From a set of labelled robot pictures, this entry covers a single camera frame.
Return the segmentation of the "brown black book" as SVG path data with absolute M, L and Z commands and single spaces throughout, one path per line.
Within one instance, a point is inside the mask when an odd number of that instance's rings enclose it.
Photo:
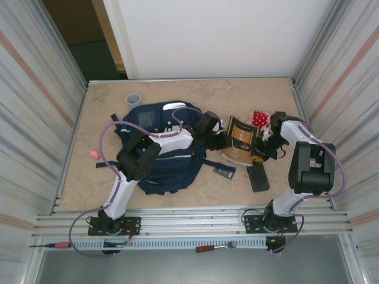
M 221 151 L 221 155 L 230 162 L 243 166 L 252 166 L 254 157 L 252 151 L 256 143 L 259 128 L 245 124 L 231 116 L 227 135 L 231 138 L 231 146 Z

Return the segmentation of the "black phone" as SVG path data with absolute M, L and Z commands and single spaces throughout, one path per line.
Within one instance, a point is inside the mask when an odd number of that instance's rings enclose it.
M 270 189 L 263 163 L 254 163 L 252 166 L 247 167 L 246 170 L 254 193 L 266 192 Z

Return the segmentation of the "clear plastic pen box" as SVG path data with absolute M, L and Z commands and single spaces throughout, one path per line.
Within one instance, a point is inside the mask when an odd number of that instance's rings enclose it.
M 235 175 L 236 168 L 235 167 L 215 167 L 213 169 L 213 172 L 228 180 L 232 180 Z

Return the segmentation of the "navy blue backpack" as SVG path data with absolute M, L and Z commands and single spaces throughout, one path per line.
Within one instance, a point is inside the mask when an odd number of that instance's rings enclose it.
M 115 161 L 104 160 L 116 174 L 110 200 L 115 202 L 139 186 L 147 195 L 175 193 L 193 183 L 208 150 L 227 144 L 220 118 L 189 102 L 137 106 L 123 119 L 111 115 L 110 126 L 121 138 Z

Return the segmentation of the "pink plush toy red dress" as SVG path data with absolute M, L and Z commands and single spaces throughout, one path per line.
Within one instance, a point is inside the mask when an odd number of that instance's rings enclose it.
M 262 128 L 269 124 L 269 113 L 254 110 L 249 114 L 248 124 Z

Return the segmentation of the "grey plastic cup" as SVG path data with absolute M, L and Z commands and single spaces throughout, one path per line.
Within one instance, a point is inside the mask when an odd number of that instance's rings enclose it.
M 130 109 L 138 107 L 142 104 L 142 97 L 139 93 L 133 92 L 126 96 L 125 101 Z

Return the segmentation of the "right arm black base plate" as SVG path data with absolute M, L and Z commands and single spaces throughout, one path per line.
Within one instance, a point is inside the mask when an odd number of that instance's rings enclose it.
M 269 219 L 263 215 L 245 215 L 243 218 L 247 234 L 274 234 L 280 230 L 284 230 L 285 233 L 296 233 L 298 230 L 295 217 Z

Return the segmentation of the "aluminium rail frame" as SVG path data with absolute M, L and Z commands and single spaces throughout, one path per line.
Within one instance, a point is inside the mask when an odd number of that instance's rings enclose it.
M 213 237 L 245 234 L 240 220 L 243 206 L 209 206 L 186 208 L 130 209 L 128 217 L 140 217 L 141 237 Z M 32 236 L 34 238 L 86 238 L 89 225 L 82 217 L 76 221 L 78 212 L 57 212 L 37 218 Z M 353 232 L 347 213 L 334 211 L 328 202 L 304 204 L 297 211 L 297 224 L 305 220 L 302 233 L 305 235 L 350 234 Z

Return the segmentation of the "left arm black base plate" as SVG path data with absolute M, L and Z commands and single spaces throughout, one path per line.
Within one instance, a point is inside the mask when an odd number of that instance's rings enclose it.
M 88 235 L 90 236 L 125 236 L 125 235 L 139 235 L 140 234 L 140 217 L 121 217 L 116 220 L 100 217 L 88 217 L 86 219 L 88 228 Z

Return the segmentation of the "red handled screwdriver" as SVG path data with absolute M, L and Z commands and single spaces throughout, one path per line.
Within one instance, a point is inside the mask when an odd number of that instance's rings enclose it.
M 71 247 L 69 241 L 61 241 L 56 243 L 47 243 L 45 245 L 33 245 L 30 247 L 45 247 L 45 248 L 53 248 L 53 249 L 68 249 Z

